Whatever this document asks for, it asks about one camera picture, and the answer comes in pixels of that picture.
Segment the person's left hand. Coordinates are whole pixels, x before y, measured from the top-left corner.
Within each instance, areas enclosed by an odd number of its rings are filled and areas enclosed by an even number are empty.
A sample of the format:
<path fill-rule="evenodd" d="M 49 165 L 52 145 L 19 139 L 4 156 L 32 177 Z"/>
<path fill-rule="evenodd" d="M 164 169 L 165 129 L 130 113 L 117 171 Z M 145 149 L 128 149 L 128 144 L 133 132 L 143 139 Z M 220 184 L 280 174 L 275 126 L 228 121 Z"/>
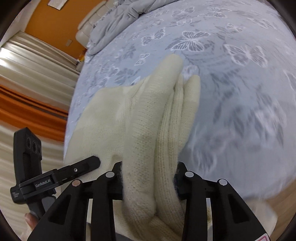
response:
<path fill-rule="evenodd" d="M 25 221 L 31 230 L 33 230 L 39 222 L 38 218 L 31 213 L 25 214 Z"/>

